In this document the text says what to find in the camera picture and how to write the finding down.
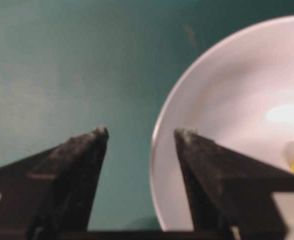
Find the white bowl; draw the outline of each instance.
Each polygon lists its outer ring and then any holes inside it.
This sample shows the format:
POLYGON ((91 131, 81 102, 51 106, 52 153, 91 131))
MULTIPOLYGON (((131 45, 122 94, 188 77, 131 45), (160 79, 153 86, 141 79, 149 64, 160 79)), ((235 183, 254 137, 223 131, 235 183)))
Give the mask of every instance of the white bowl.
POLYGON ((152 137, 150 182, 163 230, 191 230, 176 127, 289 171, 294 155, 294 16, 222 40, 182 75, 152 137))

